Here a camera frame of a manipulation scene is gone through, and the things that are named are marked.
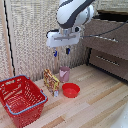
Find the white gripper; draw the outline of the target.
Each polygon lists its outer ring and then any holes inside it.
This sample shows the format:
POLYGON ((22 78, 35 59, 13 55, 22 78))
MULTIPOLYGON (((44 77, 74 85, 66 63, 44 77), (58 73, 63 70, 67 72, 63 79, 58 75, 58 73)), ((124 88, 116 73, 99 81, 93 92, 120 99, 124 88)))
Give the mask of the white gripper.
MULTIPOLYGON (((54 57, 57 57, 57 48, 59 46, 66 46, 66 45, 74 45, 79 42, 80 33, 74 32, 70 33, 69 35, 62 35, 59 31, 57 32, 48 32, 47 33, 47 42, 46 45, 48 47, 54 47, 54 57)), ((71 50, 71 46, 66 47, 66 54, 69 55, 71 50)))

